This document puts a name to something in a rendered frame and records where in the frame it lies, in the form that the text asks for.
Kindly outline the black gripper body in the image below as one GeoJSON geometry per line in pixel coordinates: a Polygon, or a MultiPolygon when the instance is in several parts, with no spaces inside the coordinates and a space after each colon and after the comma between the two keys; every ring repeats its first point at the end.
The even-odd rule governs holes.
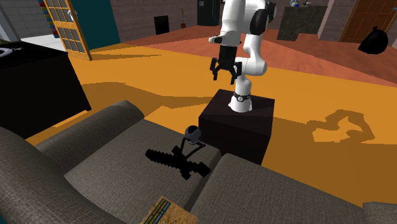
{"type": "Polygon", "coordinates": [[[237,54],[236,46],[224,46],[221,45],[219,48],[218,68],[230,70],[234,67],[238,67],[235,62],[237,54]]]}

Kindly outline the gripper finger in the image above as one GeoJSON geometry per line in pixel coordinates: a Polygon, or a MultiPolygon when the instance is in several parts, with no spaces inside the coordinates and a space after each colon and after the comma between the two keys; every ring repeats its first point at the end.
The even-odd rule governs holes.
{"type": "Polygon", "coordinates": [[[218,58],[211,59],[210,70],[212,71],[213,80],[216,81],[218,79],[218,71],[220,70],[220,65],[218,64],[218,58]]]}
{"type": "Polygon", "coordinates": [[[233,85],[235,80],[242,74],[242,62],[235,62],[234,65],[229,68],[229,72],[232,75],[230,84],[233,85]]]}

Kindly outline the dark refrigerator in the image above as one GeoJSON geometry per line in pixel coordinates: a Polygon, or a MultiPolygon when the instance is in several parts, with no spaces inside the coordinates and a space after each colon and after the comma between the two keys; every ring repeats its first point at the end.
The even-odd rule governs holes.
{"type": "Polygon", "coordinates": [[[197,0],[197,25],[219,25],[220,0],[197,0]]]}

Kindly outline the dark robot stand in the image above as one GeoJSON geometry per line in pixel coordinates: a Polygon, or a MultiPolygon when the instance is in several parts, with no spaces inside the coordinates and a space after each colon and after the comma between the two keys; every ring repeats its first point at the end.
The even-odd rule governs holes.
{"type": "Polygon", "coordinates": [[[200,140],[220,150],[261,165],[272,135],[273,99],[253,95],[253,109],[233,111],[228,103],[232,91],[220,89],[198,118],[200,140]]]}

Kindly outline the black square box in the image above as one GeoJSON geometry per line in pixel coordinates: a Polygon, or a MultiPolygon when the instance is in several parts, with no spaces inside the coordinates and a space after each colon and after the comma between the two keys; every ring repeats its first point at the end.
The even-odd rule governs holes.
{"type": "Polygon", "coordinates": [[[156,35],[165,34],[169,30],[169,18],[167,15],[154,17],[156,35]]]}

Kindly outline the dark stone counter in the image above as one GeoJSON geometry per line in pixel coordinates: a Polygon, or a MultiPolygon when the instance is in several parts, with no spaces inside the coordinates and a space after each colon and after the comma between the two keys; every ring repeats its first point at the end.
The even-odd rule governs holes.
{"type": "Polygon", "coordinates": [[[296,41],[300,33],[317,34],[326,9],[326,5],[286,6],[277,39],[296,41]]]}

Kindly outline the black pixelated sword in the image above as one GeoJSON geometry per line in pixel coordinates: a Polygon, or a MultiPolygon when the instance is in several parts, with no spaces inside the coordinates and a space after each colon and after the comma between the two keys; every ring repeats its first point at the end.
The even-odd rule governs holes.
{"type": "Polygon", "coordinates": [[[203,162],[196,163],[188,161],[188,157],[199,151],[199,149],[203,148],[204,146],[204,143],[199,143],[199,147],[194,149],[187,156],[183,155],[182,149],[178,146],[175,146],[172,149],[172,155],[161,151],[148,149],[146,150],[145,156],[148,157],[152,162],[179,169],[181,176],[185,180],[188,180],[191,177],[191,172],[197,172],[204,178],[211,172],[211,169],[203,162]]]}

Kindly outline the grey fabric sofa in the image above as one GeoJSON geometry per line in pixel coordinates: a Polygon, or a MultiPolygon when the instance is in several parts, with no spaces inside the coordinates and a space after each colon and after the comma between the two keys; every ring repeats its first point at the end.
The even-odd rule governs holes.
{"type": "Polygon", "coordinates": [[[206,145],[186,145],[210,173],[151,161],[182,135],[120,101],[36,146],[0,127],[0,217],[6,224],[140,224],[166,198],[195,224],[397,224],[397,204],[356,206],[206,145]]]}

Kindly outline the brown wooden door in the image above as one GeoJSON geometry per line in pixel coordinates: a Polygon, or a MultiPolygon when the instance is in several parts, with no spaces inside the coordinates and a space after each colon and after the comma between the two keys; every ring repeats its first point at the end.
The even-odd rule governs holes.
{"type": "Polygon", "coordinates": [[[388,33],[397,19],[397,0],[357,0],[339,37],[361,43],[374,27],[388,33]]]}

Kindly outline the black garbage bag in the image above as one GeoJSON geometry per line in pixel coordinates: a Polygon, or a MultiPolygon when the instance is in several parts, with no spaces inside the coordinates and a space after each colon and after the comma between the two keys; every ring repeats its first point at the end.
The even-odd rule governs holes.
{"type": "Polygon", "coordinates": [[[375,26],[373,31],[361,42],[358,50],[367,54],[377,55],[387,48],[388,42],[387,33],[375,26]]]}

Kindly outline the wooden glass-paned door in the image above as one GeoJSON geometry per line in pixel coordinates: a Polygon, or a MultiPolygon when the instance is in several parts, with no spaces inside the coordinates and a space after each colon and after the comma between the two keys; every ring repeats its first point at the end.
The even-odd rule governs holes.
{"type": "Polygon", "coordinates": [[[90,50],[78,22],[71,0],[43,0],[66,52],[85,60],[92,60],[90,50]]]}

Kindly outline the black cabinet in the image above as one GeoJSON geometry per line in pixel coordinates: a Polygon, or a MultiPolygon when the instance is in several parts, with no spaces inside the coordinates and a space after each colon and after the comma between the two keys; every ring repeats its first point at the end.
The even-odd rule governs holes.
{"type": "Polygon", "coordinates": [[[27,139],[90,109],[67,52],[0,44],[0,127],[27,139]]]}

